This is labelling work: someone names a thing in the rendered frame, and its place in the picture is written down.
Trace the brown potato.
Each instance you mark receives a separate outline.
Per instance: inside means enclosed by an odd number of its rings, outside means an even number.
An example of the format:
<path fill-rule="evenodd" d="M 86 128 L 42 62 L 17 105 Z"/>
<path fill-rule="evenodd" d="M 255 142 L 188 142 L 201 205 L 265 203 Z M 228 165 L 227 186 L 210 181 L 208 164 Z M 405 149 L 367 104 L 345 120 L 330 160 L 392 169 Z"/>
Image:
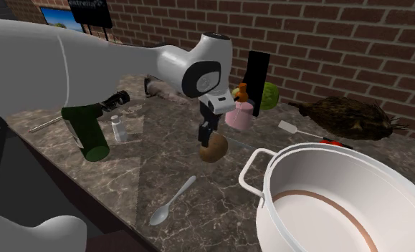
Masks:
<path fill-rule="evenodd" d="M 199 148 L 199 155 L 202 161 L 215 163 L 226 155 L 228 148 L 227 139 L 223 135 L 212 133 L 209 138 L 209 146 L 201 146 Z"/>

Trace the pink soap dispenser orange pump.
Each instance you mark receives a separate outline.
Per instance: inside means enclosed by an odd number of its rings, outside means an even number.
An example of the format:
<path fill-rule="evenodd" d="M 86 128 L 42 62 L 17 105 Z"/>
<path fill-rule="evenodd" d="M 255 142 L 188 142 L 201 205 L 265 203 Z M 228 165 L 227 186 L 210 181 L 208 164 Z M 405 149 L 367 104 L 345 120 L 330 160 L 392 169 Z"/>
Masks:
<path fill-rule="evenodd" d="M 252 126 L 254 105 L 247 94 L 247 84 L 240 83 L 238 88 L 234 98 L 235 109 L 226 113 L 225 123 L 236 130 L 247 130 Z"/>

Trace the grey furry figure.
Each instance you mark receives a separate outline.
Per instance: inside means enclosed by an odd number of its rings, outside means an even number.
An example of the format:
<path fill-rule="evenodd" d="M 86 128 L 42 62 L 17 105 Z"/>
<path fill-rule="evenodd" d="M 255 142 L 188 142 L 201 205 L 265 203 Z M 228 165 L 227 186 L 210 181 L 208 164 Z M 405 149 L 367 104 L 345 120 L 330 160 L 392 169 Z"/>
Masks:
<path fill-rule="evenodd" d="M 187 105 L 190 103 L 190 101 L 186 99 L 181 93 L 177 92 L 166 82 L 154 76 L 147 75 L 144 78 L 143 83 L 146 97 L 157 96 L 164 100 L 176 102 L 181 105 Z"/>

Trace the black upright slab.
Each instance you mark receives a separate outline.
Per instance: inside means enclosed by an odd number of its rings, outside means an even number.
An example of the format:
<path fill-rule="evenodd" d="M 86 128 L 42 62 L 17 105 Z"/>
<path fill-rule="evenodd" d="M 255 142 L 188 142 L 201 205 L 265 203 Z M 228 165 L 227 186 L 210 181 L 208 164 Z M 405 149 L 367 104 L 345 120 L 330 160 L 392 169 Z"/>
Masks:
<path fill-rule="evenodd" d="M 259 115 L 269 59 L 268 53 L 257 51 L 248 53 L 247 70 L 242 81 L 247 84 L 247 94 L 254 107 L 252 113 L 254 117 Z"/>

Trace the green cabbage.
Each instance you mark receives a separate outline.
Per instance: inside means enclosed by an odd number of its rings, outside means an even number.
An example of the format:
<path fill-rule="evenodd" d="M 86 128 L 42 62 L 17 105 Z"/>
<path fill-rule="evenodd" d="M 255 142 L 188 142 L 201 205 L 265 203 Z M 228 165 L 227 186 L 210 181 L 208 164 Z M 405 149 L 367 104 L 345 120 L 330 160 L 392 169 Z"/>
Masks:
<path fill-rule="evenodd" d="M 277 106 L 279 101 L 279 90 L 278 87 L 271 83 L 265 82 L 264 89 L 262 93 L 262 99 L 260 103 L 261 110 L 270 110 Z"/>

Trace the small white bottle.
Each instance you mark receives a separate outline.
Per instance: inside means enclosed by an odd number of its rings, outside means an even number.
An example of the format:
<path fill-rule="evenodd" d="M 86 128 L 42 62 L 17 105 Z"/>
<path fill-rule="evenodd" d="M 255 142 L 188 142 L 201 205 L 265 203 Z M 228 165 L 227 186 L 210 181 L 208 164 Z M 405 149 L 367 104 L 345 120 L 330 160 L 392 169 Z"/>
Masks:
<path fill-rule="evenodd" d="M 128 134 L 126 132 L 125 125 L 121 121 L 118 115 L 111 117 L 111 125 L 113 128 L 114 136 L 117 142 L 126 142 L 128 140 Z"/>

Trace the black ribbed cylinder tool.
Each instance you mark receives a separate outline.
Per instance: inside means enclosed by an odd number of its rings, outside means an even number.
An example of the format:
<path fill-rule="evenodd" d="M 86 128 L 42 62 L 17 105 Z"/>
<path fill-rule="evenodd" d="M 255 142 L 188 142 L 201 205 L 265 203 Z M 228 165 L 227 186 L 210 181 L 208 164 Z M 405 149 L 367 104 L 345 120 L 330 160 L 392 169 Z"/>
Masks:
<path fill-rule="evenodd" d="M 111 112 L 117 107 L 124 105 L 125 103 L 130 101 L 129 94 L 122 90 L 118 91 L 112 96 L 110 96 L 107 100 L 100 102 L 101 109 L 104 112 Z"/>

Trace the grey metal spoon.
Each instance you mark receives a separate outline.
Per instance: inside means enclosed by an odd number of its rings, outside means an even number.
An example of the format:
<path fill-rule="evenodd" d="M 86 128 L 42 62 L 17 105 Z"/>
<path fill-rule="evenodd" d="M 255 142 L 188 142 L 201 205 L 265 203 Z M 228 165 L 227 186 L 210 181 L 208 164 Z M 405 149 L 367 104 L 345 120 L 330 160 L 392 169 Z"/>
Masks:
<path fill-rule="evenodd" d="M 149 224 L 151 226 L 156 226 L 162 222 L 164 222 L 165 219 L 167 219 L 169 214 L 169 207 L 172 204 L 172 202 L 177 199 L 178 196 L 183 194 L 196 180 L 196 176 L 192 175 L 178 190 L 178 192 L 170 199 L 167 204 L 162 205 L 159 209 L 155 211 L 155 213 L 151 216 Z"/>

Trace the dark green bottle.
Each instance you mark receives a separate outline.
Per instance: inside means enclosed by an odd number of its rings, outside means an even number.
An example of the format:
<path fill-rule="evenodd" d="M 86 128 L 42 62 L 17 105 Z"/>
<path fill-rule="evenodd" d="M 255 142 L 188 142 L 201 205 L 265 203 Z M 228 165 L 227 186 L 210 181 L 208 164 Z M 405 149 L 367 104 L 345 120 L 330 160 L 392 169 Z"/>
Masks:
<path fill-rule="evenodd" d="M 102 116 L 99 104 L 63 107 L 61 115 L 87 161 L 97 162 L 108 156 L 110 148 L 97 121 Z"/>

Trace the red and black tool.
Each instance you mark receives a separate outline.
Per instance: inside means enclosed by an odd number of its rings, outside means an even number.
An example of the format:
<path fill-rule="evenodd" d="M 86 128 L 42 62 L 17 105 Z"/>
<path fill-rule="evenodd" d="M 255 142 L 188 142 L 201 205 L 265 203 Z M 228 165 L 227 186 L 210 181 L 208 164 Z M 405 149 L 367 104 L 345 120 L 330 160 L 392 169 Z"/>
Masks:
<path fill-rule="evenodd" d="M 330 144 L 330 145 L 337 145 L 337 146 L 341 146 L 341 147 L 346 147 L 346 148 L 351 149 L 351 150 L 353 149 L 350 145 L 346 145 L 346 144 L 343 144 L 343 143 L 338 142 L 338 141 L 331 140 L 331 139 L 326 138 L 326 137 L 324 137 L 320 141 L 320 143 Z"/>

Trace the brown spiky bird figure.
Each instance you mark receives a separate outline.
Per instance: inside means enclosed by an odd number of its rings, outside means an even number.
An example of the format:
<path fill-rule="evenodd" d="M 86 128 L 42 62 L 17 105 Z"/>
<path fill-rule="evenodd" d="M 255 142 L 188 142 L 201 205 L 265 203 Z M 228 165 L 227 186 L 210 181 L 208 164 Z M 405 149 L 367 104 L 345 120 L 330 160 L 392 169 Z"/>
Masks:
<path fill-rule="evenodd" d="M 350 140 L 379 141 L 408 125 L 395 123 L 381 107 L 347 97 L 326 97 L 313 103 L 289 103 L 303 117 L 309 117 L 324 130 Z"/>

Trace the large white pot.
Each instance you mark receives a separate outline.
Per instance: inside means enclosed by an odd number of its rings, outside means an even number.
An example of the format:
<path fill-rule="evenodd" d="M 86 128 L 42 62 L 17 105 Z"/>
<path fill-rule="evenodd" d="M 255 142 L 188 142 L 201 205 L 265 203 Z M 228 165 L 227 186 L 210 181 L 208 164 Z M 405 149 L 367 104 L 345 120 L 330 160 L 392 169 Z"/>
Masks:
<path fill-rule="evenodd" d="M 270 157 L 253 190 L 262 252 L 415 252 L 415 185 L 395 170 L 314 142 Z"/>

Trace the black sign on legs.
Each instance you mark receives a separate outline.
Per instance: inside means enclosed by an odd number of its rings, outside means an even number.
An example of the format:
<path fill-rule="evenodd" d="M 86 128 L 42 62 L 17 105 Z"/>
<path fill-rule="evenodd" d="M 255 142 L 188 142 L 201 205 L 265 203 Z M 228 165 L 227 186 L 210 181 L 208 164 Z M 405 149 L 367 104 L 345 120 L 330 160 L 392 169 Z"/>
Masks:
<path fill-rule="evenodd" d="M 68 4 L 77 23 L 102 27 L 108 40 L 106 29 L 112 29 L 113 23 L 106 0 L 68 0 Z"/>

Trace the thin metal rod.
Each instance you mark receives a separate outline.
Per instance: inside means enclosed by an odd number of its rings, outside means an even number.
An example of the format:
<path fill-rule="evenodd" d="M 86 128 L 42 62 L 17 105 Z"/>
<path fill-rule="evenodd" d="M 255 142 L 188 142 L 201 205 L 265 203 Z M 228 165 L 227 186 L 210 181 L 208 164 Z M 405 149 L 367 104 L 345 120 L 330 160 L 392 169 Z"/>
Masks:
<path fill-rule="evenodd" d="M 43 123 L 43 124 L 41 124 L 41 125 L 38 125 L 38 126 L 36 126 L 36 127 L 33 127 L 32 129 L 28 130 L 28 132 L 29 132 L 29 133 L 38 132 L 38 131 L 40 131 L 40 130 L 42 130 L 42 129 L 46 128 L 46 127 L 49 127 L 50 125 L 53 125 L 54 123 L 59 122 L 59 121 L 60 121 L 60 120 L 62 120 L 62 119 L 63 119 L 63 118 L 62 118 L 62 116 L 56 117 L 56 118 L 54 118 L 53 120 L 50 120 L 50 121 L 48 121 L 48 122 L 45 122 L 45 123 Z"/>

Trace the blue landscape wall picture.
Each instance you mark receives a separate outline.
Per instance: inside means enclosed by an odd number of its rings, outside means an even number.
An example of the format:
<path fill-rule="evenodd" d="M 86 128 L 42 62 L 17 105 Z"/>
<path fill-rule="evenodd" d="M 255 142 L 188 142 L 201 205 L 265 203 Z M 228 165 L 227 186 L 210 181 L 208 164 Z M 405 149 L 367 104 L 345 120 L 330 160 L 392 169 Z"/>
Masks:
<path fill-rule="evenodd" d="M 75 21 L 70 10 L 40 7 L 40 11 L 50 26 L 71 29 L 82 33 L 85 32 L 83 26 Z"/>

